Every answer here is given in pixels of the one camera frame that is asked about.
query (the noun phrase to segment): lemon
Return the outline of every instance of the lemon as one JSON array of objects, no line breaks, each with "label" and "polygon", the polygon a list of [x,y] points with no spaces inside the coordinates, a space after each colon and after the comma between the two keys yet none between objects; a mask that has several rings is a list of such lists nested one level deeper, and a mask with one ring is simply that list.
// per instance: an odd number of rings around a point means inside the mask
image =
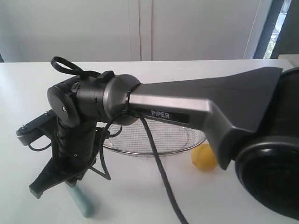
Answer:
[{"label": "lemon", "polygon": [[191,151],[192,163],[202,171],[209,171],[217,166],[217,160],[209,144],[201,144]]}]

